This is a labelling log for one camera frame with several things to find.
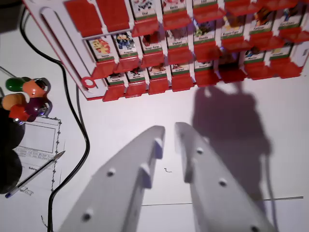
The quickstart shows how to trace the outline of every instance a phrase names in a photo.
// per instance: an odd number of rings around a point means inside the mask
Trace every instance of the red plastic tab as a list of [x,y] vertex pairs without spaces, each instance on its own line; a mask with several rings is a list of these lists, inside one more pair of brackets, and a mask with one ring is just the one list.
[[280,30],[279,35],[293,43],[309,41],[309,32],[302,31],[301,28],[289,28]]
[[132,30],[132,37],[151,35],[159,30],[159,22],[157,17],[148,18],[142,21],[135,22]]
[[300,76],[302,70],[301,67],[291,62],[290,58],[271,60],[270,66],[282,79]]
[[219,69],[219,74],[224,83],[243,81],[247,77],[247,75],[236,66],[233,68]]
[[172,76],[173,92],[189,90],[193,86],[194,84],[192,82],[192,78],[189,73]]
[[200,43],[194,45],[194,52],[198,62],[208,62],[214,59],[219,59],[222,56],[220,48],[216,42]]
[[145,92],[146,92],[146,82],[145,81],[129,83],[129,87],[126,90],[125,97],[126,98],[139,97]]
[[117,68],[114,70],[114,73],[132,71],[139,66],[139,62],[140,60],[138,56],[121,58],[119,59],[119,63],[117,64]]
[[250,43],[260,51],[272,50],[284,45],[284,41],[277,36],[272,36],[271,31],[252,34],[250,36]]
[[169,64],[188,63],[192,57],[192,52],[187,46],[170,49],[168,53]]
[[234,0],[225,3],[225,9],[233,16],[248,15],[258,12],[262,6],[249,0]]
[[102,25],[93,4],[87,0],[64,2],[69,15],[83,37],[102,34]]
[[222,40],[222,46],[229,53],[248,51],[253,47],[253,45],[251,45],[247,40],[244,40],[242,36],[224,39]]
[[220,81],[214,70],[196,72],[195,80],[198,87],[214,86]]
[[105,92],[103,101],[109,102],[109,101],[118,100],[120,97],[123,97],[124,94],[125,94],[124,84],[108,86],[108,90]]
[[186,27],[191,23],[191,18],[187,14],[187,11],[179,11],[176,13],[170,13],[163,15],[163,27],[164,30],[173,30],[176,28]]
[[124,0],[97,0],[97,4],[108,31],[130,28]]
[[217,20],[226,15],[226,12],[218,7],[218,4],[193,8],[194,18],[198,23]]
[[114,72],[115,67],[116,64],[114,60],[98,62],[96,68],[91,75],[91,79],[95,80],[108,77]]
[[152,66],[157,66],[161,63],[164,63],[164,54],[163,52],[153,52],[143,55],[143,60],[141,61],[141,68],[147,68]]
[[265,66],[264,62],[245,64],[245,71],[247,72],[248,76],[253,80],[271,78],[275,74],[269,66]]
[[169,89],[169,82],[166,77],[151,79],[148,94],[164,93]]
[[295,0],[259,0],[259,3],[261,3],[270,11],[292,8],[297,5],[297,1]]

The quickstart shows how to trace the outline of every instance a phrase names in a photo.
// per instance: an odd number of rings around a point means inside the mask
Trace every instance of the orange knob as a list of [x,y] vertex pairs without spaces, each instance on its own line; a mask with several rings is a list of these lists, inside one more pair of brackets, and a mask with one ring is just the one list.
[[25,105],[26,99],[22,93],[14,93],[4,96],[2,106],[5,110],[10,110],[13,105]]
[[46,91],[35,83],[35,80],[25,82],[23,84],[23,91],[31,98],[41,98],[46,93]]

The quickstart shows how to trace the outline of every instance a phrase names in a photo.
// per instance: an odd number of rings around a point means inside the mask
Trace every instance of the red plastic ring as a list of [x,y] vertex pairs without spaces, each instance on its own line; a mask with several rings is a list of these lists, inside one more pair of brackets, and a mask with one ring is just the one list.
[[[92,85],[88,85],[87,82],[86,82],[86,80],[92,81]],[[92,78],[89,77],[89,76],[85,76],[85,77],[82,78],[82,84],[83,84],[83,86],[86,87],[86,88],[94,88],[94,87],[96,86],[96,83],[95,83],[95,82],[92,80]]]

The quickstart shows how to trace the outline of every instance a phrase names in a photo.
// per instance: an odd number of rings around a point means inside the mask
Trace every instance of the colorful knobs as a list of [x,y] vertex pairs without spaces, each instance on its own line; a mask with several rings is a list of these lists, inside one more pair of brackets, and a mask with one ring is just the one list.
[[5,110],[10,110],[13,105],[25,105],[26,99],[22,93],[9,94],[3,97],[2,106]]
[[22,92],[25,80],[20,77],[12,77],[5,82],[5,86],[12,92]]
[[47,99],[48,85],[43,79],[31,80],[28,77],[13,77],[6,81],[6,87],[13,92],[23,91],[30,97],[26,102],[22,93],[9,94],[3,97],[2,106],[9,110],[9,117],[19,125],[24,122],[33,122],[36,117],[48,115],[51,110],[51,102]]

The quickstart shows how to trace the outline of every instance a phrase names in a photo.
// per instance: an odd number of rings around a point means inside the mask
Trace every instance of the purple knob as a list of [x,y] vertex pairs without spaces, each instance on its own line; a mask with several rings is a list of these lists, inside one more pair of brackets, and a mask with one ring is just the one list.
[[26,113],[37,117],[44,115],[47,110],[47,99],[46,98],[30,98],[29,103],[26,105]]

